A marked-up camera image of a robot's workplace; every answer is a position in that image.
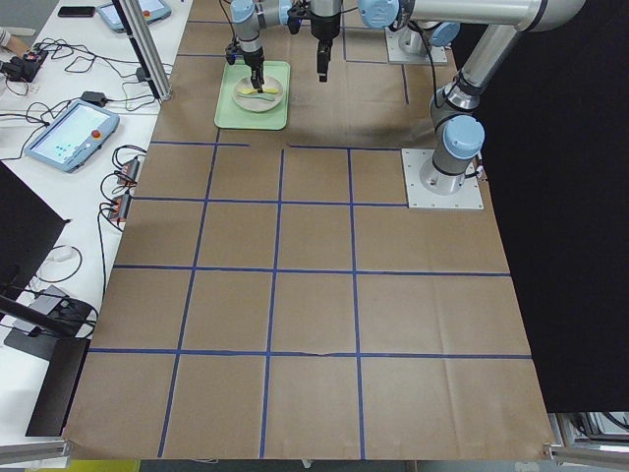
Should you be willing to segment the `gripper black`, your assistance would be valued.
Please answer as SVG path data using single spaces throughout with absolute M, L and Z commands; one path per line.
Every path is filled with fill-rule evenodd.
M 259 41 L 232 41 L 225 48 L 225 59 L 229 65 L 234 65 L 237 57 L 242 57 L 245 64 L 251 68 L 252 87 L 262 93 L 264 52 L 261 43 Z
M 302 21 L 308 20 L 312 35 L 319 40 L 316 72 L 321 83 L 328 80 L 332 40 L 340 32 L 341 11 L 341 2 L 296 2 L 288 11 L 288 29 L 291 34 L 297 34 Z

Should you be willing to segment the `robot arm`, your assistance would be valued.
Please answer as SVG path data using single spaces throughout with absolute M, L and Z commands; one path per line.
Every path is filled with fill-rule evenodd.
M 436 27 L 482 24 L 486 31 L 455 78 L 434 88 L 430 117 L 437 148 L 422 167 L 431 190 L 442 183 L 459 188 L 470 162 L 485 140 L 473 117 L 487 84 L 525 33 L 548 31 L 568 23 L 583 1 L 359 1 L 363 24 L 373 30 L 412 30 L 422 41 Z
M 316 73 L 325 83 L 331 59 L 333 40 L 339 35 L 341 20 L 348 11 L 341 1 L 231 1 L 224 12 L 232 31 L 232 40 L 225 48 L 225 59 L 233 65 L 242 58 L 250 68 L 254 91 L 264 85 L 264 51 L 260 32 L 274 27 L 286 27 L 299 32 L 302 23 L 311 25 L 317 39 Z M 432 57 L 437 47 L 449 45 L 460 31 L 460 25 L 444 21 L 419 21 L 411 18 L 412 1 L 359 1 L 356 9 L 363 24 L 375 30 L 389 29 L 399 33 L 399 43 L 412 53 Z

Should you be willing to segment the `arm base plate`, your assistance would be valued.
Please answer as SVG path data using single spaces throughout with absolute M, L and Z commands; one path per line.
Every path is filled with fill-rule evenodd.
M 482 210 L 484 202 L 474 165 L 458 176 L 439 172 L 432 149 L 402 148 L 407 205 L 410 209 Z
M 385 31 L 386 49 L 390 64 L 417 64 L 445 66 L 448 62 L 445 48 L 433 46 L 430 50 L 424 46 L 420 35 L 408 28 L 398 31 Z

